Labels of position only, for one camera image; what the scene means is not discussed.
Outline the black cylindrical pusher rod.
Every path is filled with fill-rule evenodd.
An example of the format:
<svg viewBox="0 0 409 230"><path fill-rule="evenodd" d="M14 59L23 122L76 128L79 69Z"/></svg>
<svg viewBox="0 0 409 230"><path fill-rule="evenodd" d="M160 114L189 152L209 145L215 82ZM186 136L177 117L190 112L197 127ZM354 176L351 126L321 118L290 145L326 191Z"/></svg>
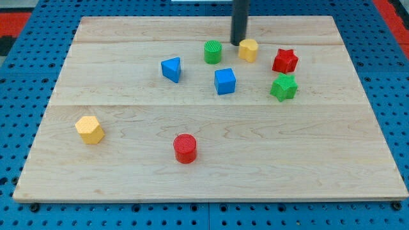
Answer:
<svg viewBox="0 0 409 230"><path fill-rule="evenodd" d="M233 0L230 43L234 46L239 46L246 37L249 6L250 0Z"/></svg>

